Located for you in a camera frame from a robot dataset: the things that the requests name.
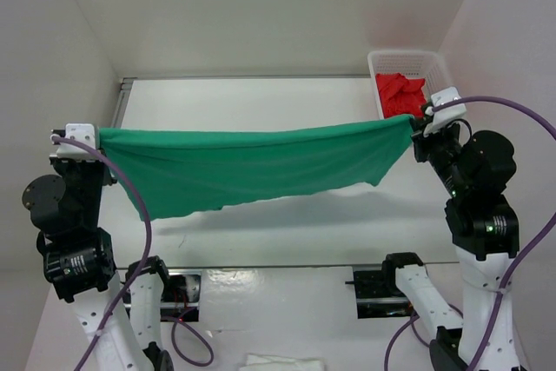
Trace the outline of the green tank top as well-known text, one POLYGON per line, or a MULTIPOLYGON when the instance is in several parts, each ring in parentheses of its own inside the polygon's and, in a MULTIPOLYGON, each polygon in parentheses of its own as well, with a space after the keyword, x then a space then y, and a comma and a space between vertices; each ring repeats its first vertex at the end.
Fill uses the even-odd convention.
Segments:
POLYGON ((411 143, 409 115, 280 132, 101 129, 105 155, 152 220, 365 182, 378 185, 411 143))

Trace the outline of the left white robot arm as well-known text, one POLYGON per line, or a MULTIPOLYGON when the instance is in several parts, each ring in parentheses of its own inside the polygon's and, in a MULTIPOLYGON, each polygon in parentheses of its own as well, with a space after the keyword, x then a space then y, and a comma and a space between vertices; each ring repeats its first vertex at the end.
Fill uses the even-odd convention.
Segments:
POLYGON ((33 180, 22 203, 39 231, 44 277, 89 341, 77 368, 94 357, 101 370, 173 369, 161 331, 161 301, 173 288, 166 265, 150 256, 119 275, 111 236, 98 225, 108 168, 55 156, 50 163, 54 174, 33 180))

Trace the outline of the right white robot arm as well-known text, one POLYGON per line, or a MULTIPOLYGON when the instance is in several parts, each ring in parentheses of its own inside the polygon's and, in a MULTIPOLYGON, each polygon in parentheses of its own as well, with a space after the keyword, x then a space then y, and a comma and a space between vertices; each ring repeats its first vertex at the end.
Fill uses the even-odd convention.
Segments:
POLYGON ((381 287, 405 296, 412 317, 422 319, 435 370, 520 370, 503 278, 520 251, 518 217, 503 195, 517 169, 514 147, 490 130, 461 144, 457 122, 434 133, 422 121, 411 126, 416 161, 430 163, 449 194, 445 216, 461 267, 462 310, 446 302, 414 253, 386 256, 381 287))

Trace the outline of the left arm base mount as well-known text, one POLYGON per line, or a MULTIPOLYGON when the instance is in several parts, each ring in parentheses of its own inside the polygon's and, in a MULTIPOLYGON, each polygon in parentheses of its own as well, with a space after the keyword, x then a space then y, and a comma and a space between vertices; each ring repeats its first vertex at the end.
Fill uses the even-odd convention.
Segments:
POLYGON ((127 290, 123 303, 129 314, 139 301, 152 301, 154 296, 159 296, 161 316, 198 322, 201 290, 200 269, 168 268, 165 278, 158 271, 141 274, 127 290))

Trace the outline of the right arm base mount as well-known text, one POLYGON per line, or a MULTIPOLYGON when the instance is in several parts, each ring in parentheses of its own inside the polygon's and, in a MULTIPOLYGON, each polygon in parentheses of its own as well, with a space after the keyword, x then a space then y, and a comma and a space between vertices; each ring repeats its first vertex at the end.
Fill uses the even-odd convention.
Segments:
POLYGON ((415 259, 386 258, 381 264, 356 265, 352 267, 352 278, 345 284, 354 290, 358 319, 398 318, 417 314, 426 318, 431 310, 418 299, 409 298, 395 283, 398 269, 409 266, 424 267, 423 261, 415 259))

